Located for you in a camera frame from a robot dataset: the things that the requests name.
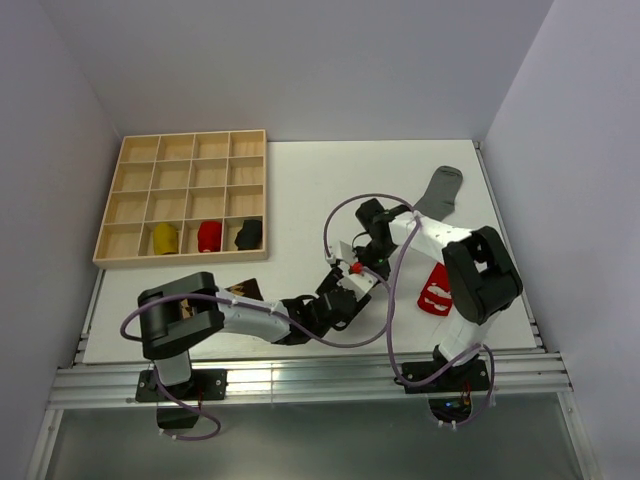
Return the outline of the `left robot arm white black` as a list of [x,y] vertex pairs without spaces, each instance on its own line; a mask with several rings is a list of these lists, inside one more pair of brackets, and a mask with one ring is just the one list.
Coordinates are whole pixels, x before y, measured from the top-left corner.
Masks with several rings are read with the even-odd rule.
[[379,281],[367,273],[334,267],[313,295],[268,303],[218,288],[199,272],[139,294],[143,356],[152,361],[159,388],[185,399],[198,388],[189,350],[217,333],[250,336],[270,344],[297,346],[344,330],[371,299]]

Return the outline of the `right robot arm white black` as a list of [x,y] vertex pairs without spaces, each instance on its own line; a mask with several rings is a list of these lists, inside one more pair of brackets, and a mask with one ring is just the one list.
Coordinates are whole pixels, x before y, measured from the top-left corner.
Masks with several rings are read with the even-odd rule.
[[399,252],[390,277],[392,289],[397,287],[401,262],[410,248],[443,265],[449,282],[449,328],[431,361],[420,363],[417,372],[408,371],[407,363],[398,365],[392,334],[387,334],[396,383],[407,393],[454,391],[467,383],[488,389],[491,381],[479,351],[495,318],[523,291],[501,236],[489,226],[454,227],[406,205],[386,209],[376,199],[361,204],[355,216],[370,237],[370,243],[357,250],[362,265],[384,265],[394,251]]

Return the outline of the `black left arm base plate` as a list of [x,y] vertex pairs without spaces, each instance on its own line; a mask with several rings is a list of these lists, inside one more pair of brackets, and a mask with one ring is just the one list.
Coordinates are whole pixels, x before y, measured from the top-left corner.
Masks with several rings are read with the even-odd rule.
[[[225,398],[227,371],[225,369],[196,369],[187,382],[166,386],[165,389],[175,398],[187,401],[219,401]],[[157,403],[168,398],[157,386],[154,372],[143,370],[138,379],[135,393],[137,403]]]

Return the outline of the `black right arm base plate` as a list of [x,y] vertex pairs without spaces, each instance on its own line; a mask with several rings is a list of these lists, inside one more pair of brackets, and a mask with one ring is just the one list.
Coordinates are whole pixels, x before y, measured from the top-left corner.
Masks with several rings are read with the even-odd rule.
[[[419,382],[433,375],[441,364],[433,361],[405,362],[401,364],[402,377],[409,382]],[[432,393],[474,393],[486,392],[492,385],[486,363],[479,358],[448,369],[438,378],[423,386],[406,386],[397,378],[396,385],[402,386],[406,394]]]

